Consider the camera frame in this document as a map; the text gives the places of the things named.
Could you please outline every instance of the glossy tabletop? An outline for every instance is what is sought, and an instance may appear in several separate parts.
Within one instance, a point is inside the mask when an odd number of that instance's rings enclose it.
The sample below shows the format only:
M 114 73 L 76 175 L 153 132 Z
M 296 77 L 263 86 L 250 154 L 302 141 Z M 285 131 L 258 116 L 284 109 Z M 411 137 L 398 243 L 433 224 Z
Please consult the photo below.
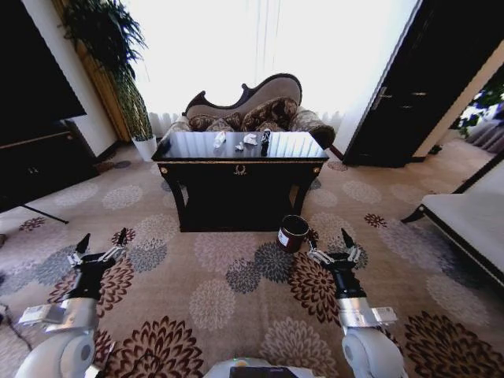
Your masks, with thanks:
M 258 144 L 235 146 L 246 134 L 256 134 Z M 217 132 L 172 132 L 164 137 L 154 161 L 326 161 L 328 155 L 308 132 L 272 132 L 265 156 L 261 155 L 262 132 L 226 132 L 226 141 L 213 148 Z

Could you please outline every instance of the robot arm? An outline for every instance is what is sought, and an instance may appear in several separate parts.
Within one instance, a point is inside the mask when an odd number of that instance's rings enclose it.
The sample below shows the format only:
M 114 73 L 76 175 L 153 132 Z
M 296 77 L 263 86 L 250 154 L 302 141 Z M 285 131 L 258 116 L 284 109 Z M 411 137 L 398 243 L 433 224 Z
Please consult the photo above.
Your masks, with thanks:
M 376 327 L 397 320 L 391 307 L 371 308 L 352 268 L 360 251 L 342 229 L 347 253 L 326 254 L 309 238 L 308 256 L 327 269 L 336 283 L 339 320 L 345 332 L 342 340 L 345 359 L 356 378 L 407 378 L 397 346 Z
M 84 255 L 89 234 L 77 244 L 69 256 L 77 271 L 74 288 L 60 305 L 41 305 L 26 309 L 20 324 L 49 323 L 46 332 L 54 336 L 39 344 L 24 359 L 16 378 L 50 376 L 83 378 L 95 356 L 93 334 L 98 326 L 96 305 L 100 299 L 100 281 L 107 269 L 115 264 L 114 257 L 126 246 L 126 229 L 119 241 L 104 254 Z

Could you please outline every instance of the patterned carpet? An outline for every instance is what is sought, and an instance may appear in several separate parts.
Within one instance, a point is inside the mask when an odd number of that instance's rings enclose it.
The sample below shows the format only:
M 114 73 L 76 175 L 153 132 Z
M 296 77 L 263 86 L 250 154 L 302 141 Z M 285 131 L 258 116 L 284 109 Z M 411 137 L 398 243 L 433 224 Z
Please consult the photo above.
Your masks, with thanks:
M 342 246 L 339 228 L 364 253 L 357 276 L 374 306 L 399 322 L 383 332 L 397 343 L 410 376 L 504 376 L 504 305 L 485 276 L 428 223 L 404 225 L 427 193 L 446 193 L 491 155 L 461 140 L 403 169 L 351 168 L 335 157 L 306 197 L 302 215 L 320 246 Z M 340 347 L 335 285 L 303 252 L 285 254 L 275 232 L 183 233 L 157 166 L 133 147 L 100 165 L 102 175 L 32 203 L 68 225 L 25 209 L 0 216 L 0 302 L 18 318 L 56 302 L 75 279 L 65 256 L 87 232 L 103 251 L 128 228 L 130 249 L 102 282 L 98 362 L 112 340 L 108 376 L 202 376 L 237 356 L 352 376 Z M 34 344 L 40 328 L 22 328 Z M 25 345 L 0 325 L 0 376 L 12 376 Z

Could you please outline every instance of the sheer white curtain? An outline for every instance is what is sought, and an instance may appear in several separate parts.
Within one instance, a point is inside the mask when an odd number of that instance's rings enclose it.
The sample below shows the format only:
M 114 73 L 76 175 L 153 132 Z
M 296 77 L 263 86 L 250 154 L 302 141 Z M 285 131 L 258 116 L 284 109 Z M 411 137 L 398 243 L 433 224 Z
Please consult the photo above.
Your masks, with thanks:
M 296 75 L 302 106 L 337 127 L 361 76 L 366 18 L 387 12 L 373 3 L 125 0 L 148 45 L 134 69 L 154 132 L 161 136 L 202 90 L 231 105 L 241 83 L 253 87 L 278 72 Z

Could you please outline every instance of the bench leg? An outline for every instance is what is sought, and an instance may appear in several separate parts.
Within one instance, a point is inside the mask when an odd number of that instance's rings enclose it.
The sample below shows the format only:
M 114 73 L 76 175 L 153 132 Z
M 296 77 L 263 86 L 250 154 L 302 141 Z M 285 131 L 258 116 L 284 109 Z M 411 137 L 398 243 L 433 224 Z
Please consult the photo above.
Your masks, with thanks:
M 408 217 L 401 219 L 402 223 L 409 223 L 418 221 L 419 219 L 424 217 L 424 212 L 422 211 L 423 207 L 418 206 L 415 211 L 413 211 Z

